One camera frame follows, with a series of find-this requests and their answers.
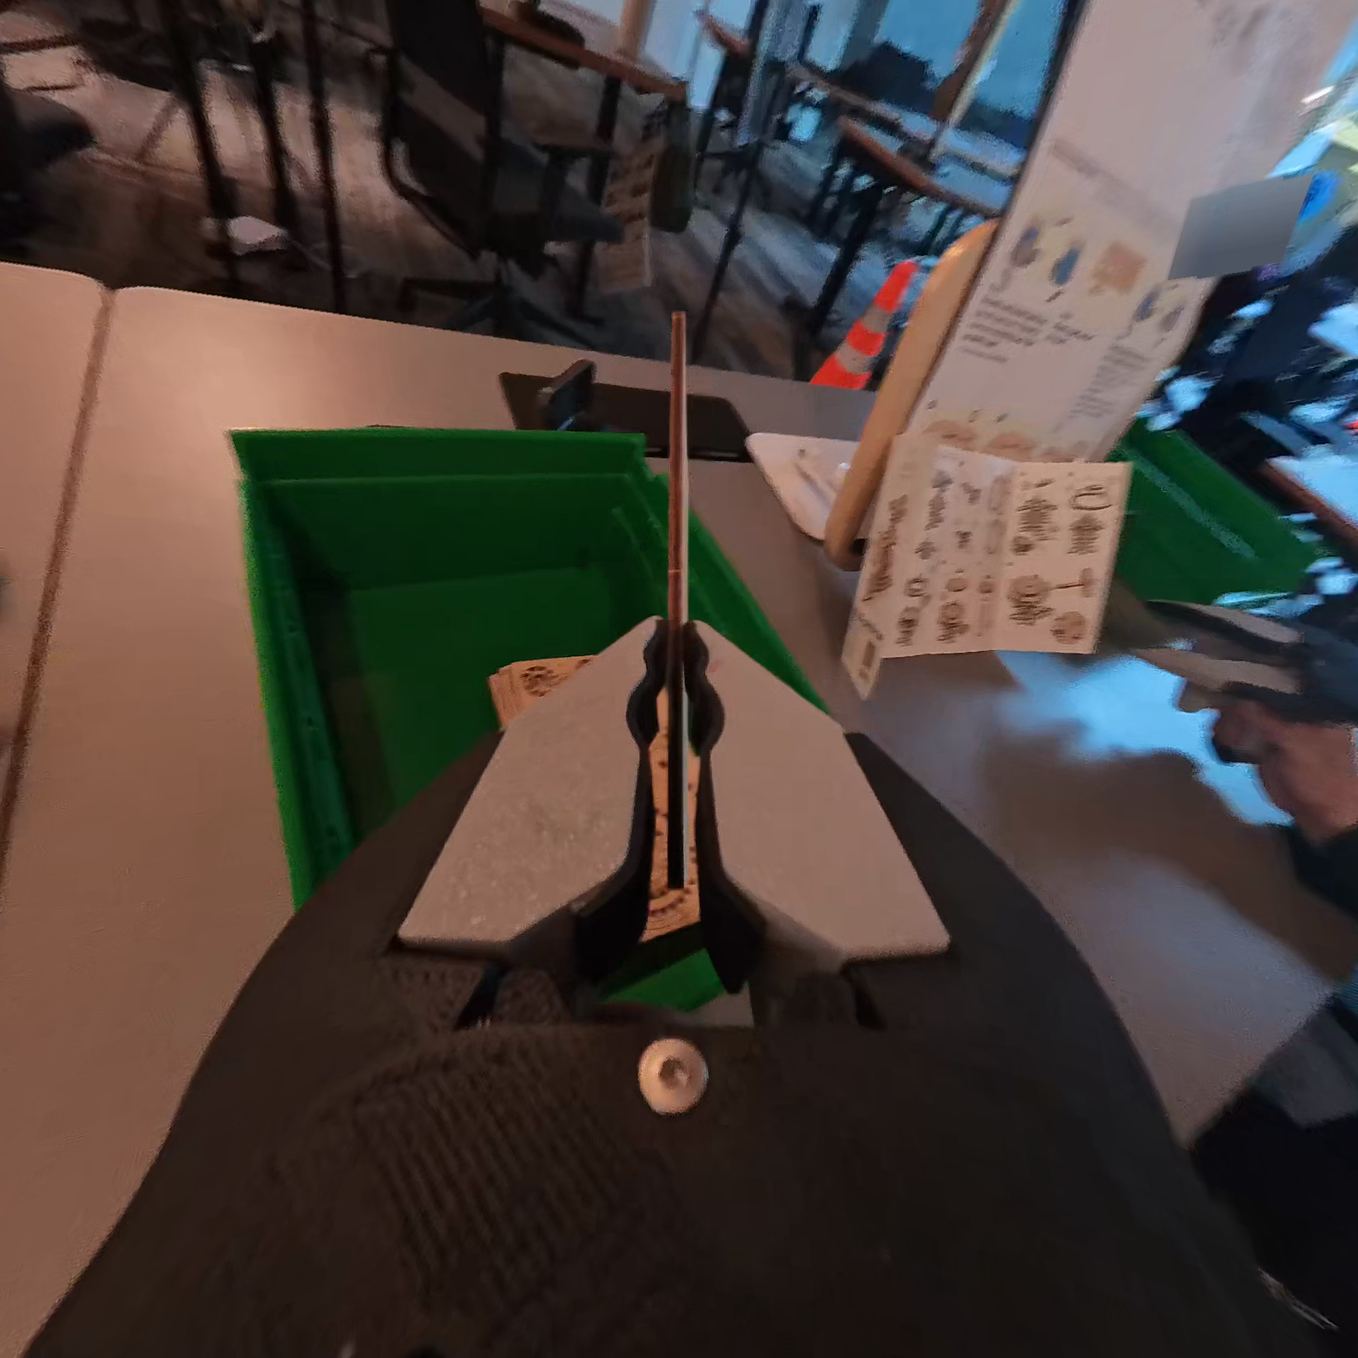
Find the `curved wooden sign stand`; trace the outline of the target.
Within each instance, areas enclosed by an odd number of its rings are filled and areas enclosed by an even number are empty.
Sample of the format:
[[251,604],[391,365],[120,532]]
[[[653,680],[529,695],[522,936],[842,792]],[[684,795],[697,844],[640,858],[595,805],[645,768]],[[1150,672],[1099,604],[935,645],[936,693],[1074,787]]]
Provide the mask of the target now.
[[999,220],[985,221],[952,242],[935,265],[897,339],[860,441],[826,515],[823,549],[833,565],[855,572],[863,528],[886,473],[893,441],[905,431],[946,347],[964,302],[991,249]]

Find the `white instruction sign board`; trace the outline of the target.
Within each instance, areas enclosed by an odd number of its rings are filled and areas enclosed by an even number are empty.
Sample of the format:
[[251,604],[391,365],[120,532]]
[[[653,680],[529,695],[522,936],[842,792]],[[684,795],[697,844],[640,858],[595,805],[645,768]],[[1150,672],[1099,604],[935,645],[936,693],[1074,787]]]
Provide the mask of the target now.
[[1041,131],[902,446],[1098,460],[1219,276],[1281,260],[1279,174],[1355,1],[1088,3]]

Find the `dark backpack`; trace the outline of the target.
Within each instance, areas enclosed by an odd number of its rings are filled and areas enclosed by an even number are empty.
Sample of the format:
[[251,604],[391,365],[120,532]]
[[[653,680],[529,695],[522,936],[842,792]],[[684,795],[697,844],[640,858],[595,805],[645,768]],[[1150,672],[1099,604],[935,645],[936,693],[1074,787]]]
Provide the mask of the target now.
[[652,153],[650,226],[668,234],[689,229],[697,181],[690,110],[674,100],[657,106],[644,124],[644,142]]

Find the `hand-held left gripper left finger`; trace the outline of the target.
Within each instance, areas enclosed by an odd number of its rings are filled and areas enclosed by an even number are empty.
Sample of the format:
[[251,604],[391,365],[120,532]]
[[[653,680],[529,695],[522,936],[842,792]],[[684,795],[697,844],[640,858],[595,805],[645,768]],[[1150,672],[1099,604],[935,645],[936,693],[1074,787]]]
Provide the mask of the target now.
[[598,983],[639,945],[666,625],[650,617],[509,722],[398,941]]

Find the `orange and white traffic cone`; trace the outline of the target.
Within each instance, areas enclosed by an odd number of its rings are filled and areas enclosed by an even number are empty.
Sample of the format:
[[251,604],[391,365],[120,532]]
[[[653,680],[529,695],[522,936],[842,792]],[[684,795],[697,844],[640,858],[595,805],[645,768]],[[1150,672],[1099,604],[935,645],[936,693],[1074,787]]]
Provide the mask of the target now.
[[846,391],[860,391],[868,386],[878,357],[884,349],[889,325],[917,273],[917,260],[904,260],[891,270],[868,308],[859,315],[841,344],[813,373],[812,384]]

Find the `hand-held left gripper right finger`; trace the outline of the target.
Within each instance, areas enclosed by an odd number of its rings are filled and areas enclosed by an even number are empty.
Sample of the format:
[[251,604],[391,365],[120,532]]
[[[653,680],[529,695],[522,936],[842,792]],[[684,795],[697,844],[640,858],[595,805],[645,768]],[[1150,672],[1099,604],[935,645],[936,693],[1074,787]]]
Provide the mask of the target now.
[[729,992],[938,957],[949,932],[847,734],[705,622],[687,625],[702,937]]

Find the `wooden desk with black legs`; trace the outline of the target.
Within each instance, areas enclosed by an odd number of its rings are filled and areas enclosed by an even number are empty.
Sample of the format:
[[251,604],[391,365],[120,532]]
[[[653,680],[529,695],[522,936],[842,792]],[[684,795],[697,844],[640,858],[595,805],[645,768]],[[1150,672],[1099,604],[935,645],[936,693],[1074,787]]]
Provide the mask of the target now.
[[576,244],[579,260],[571,283],[571,313],[585,317],[590,292],[598,292],[595,255],[598,245],[621,241],[623,229],[603,207],[606,182],[618,160],[636,144],[648,113],[666,102],[687,103],[687,84],[655,64],[644,53],[629,61],[618,53],[618,22],[610,22],[582,3],[480,3],[480,14],[495,50],[550,64],[568,74],[600,82],[598,108],[581,124],[571,111],[524,114],[514,127],[548,161],[548,220],[566,221],[566,190],[582,176],[579,194],[589,218],[606,218],[616,239],[590,237]]

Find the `white flat pad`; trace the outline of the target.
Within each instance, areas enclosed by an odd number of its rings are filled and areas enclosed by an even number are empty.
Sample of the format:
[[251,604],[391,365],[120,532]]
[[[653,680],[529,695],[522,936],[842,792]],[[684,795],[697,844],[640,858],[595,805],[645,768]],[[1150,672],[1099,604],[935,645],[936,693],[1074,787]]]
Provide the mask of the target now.
[[758,467],[765,481],[775,493],[775,498],[784,507],[791,522],[807,538],[821,543],[825,540],[826,520],[830,515],[823,506],[808,493],[807,485],[792,467],[792,457],[802,444],[839,444],[841,449],[851,454],[852,462],[857,452],[859,439],[855,438],[831,438],[818,435],[786,435],[786,433],[750,433],[745,436],[745,451],[750,454],[754,464]]

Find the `green plastic bin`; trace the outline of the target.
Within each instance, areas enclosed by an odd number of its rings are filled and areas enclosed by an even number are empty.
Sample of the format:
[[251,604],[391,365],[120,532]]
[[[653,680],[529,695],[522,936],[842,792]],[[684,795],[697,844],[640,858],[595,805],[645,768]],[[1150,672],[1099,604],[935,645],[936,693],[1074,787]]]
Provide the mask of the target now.
[[495,734],[492,674],[668,611],[637,435],[238,430],[243,549],[294,908]]
[[1285,596],[1326,553],[1179,431],[1137,418],[1109,462],[1132,468],[1114,577],[1138,599]]

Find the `folded assembly instruction leaflet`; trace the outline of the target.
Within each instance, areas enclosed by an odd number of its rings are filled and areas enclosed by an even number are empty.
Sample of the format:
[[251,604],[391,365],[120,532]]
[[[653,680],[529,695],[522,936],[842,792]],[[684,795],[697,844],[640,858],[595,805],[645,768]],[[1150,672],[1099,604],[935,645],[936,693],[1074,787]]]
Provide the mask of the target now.
[[842,666],[862,698],[889,659],[1095,653],[1132,467],[1025,464],[899,436],[872,517]]

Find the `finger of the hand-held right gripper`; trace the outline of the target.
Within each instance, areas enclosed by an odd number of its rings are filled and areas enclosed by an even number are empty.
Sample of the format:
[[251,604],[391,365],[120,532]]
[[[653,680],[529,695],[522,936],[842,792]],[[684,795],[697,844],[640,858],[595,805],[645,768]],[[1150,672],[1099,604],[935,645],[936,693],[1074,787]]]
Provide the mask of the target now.
[[1221,604],[1150,599],[1146,609],[1179,646],[1289,651],[1305,637],[1303,629],[1290,622]]
[[1303,711],[1297,645],[1264,651],[1208,653],[1193,648],[1143,648],[1142,661],[1175,675],[1182,711],[1221,709],[1232,700],[1256,701],[1276,711]]

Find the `black battery charging case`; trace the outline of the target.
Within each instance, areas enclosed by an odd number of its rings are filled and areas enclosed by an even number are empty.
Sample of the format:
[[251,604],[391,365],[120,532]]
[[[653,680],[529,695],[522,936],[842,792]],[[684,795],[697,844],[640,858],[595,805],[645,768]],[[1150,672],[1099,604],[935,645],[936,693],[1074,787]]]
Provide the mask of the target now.
[[593,414],[593,388],[597,365],[577,360],[560,376],[545,383],[535,397],[537,423],[550,431],[593,431],[598,422]]

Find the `printed tote bag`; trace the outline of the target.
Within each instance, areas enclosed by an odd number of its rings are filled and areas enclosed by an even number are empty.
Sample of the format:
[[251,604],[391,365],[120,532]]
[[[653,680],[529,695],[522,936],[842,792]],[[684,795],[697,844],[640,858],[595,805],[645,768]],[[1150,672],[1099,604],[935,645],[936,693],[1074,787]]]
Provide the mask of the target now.
[[597,286],[602,296],[636,294],[652,286],[652,200],[666,144],[666,116],[666,105],[648,113],[636,144],[610,173],[603,207],[616,218],[623,236],[597,249]]

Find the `black office chair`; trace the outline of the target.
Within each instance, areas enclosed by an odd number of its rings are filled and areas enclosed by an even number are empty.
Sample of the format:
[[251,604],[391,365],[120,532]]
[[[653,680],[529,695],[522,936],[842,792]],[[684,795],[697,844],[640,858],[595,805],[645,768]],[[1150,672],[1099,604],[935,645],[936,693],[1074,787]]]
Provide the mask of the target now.
[[403,278],[399,313],[422,296],[458,300],[453,331],[592,347],[582,328],[517,289],[514,271],[539,278],[551,245],[621,242],[623,224],[569,182],[577,163],[603,165],[610,148],[505,126],[503,61],[479,3],[388,1],[385,17],[385,177],[469,260],[493,262],[485,278]]

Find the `person's right hand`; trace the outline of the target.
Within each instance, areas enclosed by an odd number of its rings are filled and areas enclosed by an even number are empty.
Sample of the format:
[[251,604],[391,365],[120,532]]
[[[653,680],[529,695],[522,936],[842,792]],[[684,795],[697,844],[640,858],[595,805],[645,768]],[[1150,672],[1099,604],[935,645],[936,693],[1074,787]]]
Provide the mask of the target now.
[[1245,698],[1222,700],[1213,726],[1222,758],[1256,769],[1268,798],[1310,844],[1357,827],[1355,730],[1344,724],[1284,719]]

